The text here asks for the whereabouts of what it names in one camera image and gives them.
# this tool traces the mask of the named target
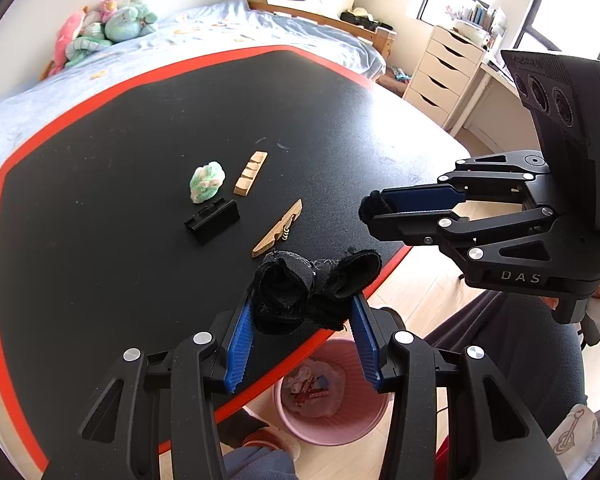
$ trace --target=wooden bed frame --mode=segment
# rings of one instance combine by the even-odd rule
[[[342,22],[341,20],[334,20],[321,14],[314,14],[312,12],[306,12],[305,10],[289,9],[288,7],[280,7],[276,5],[269,5],[265,2],[256,2],[249,0],[249,7],[251,10],[266,10],[267,12],[281,12],[282,14],[290,14],[295,18],[305,18],[311,20],[319,25],[330,25],[331,27],[339,28],[348,32],[352,36],[362,38],[363,40],[370,41],[374,49],[376,49],[380,56],[386,60],[391,53],[392,44],[394,44],[396,33],[393,30],[387,28],[378,27],[375,32],[366,30],[366,28],[357,27],[351,23]]]

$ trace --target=black plastic clip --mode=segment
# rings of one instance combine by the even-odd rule
[[[239,219],[240,213],[235,200],[227,202],[220,197],[185,220],[184,225],[193,232],[200,244],[206,244]]]

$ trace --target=black table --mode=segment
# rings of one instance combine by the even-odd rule
[[[248,197],[232,194],[256,150]],[[312,258],[398,243],[358,220],[373,189],[435,182],[465,150],[402,99],[311,54],[258,47],[153,70],[46,126],[0,170],[0,394],[44,469],[127,348],[174,348],[234,308],[252,247],[302,199],[289,240]],[[204,246],[183,225],[197,166],[217,160],[240,221]],[[217,418],[264,391],[329,335],[258,334]],[[168,403],[160,436],[168,439]]]

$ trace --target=green plush toy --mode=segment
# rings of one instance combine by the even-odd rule
[[[92,27],[92,32],[95,32],[95,27],[93,25],[100,25],[99,23],[93,23],[90,25]],[[90,56],[94,52],[99,52],[108,46],[111,46],[113,43],[109,40],[104,40],[104,38],[98,38],[98,34],[96,37],[92,36],[78,36],[66,46],[64,53],[66,54],[66,58],[69,60],[64,65],[65,68],[70,68],[74,65],[80,63],[84,58]]]
[[[189,183],[191,201],[194,204],[199,204],[205,200],[209,200],[215,196],[223,182],[224,171],[222,170],[222,166],[216,161],[196,168],[196,172]]]
[[[104,35],[114,43],[132,40],[158,30],[158,16],[149,10],[143,0],[120,2],[118,10],[107,20]]]

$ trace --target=blue gripper pad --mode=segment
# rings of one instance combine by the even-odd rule
[[[378,343],[371,331],[369,322],[366,319],[365,311],[359,296],[355,296],[351,305],[351,316],[349,317],[351,332],[358,349],[358,357],[362,365],[362,371],[365,378],[373,388],[378,391],[382,385],[382,376],[380,375],[380,355]]]
[[[383,190],[381,195],[396,213],[448,210],[466,199],[466,195],[451,184],[396,187]]]
[[[251,344],[253,343],[253,332],[251,301],[248,300],[242,309],[240,319],[235,326],[234,336],[227,351],[224,386],[230,393],[234,393],[235,387],[242,382],[242,378],[244,377],[244,371],[249,360],[249,352],[251,352]]]

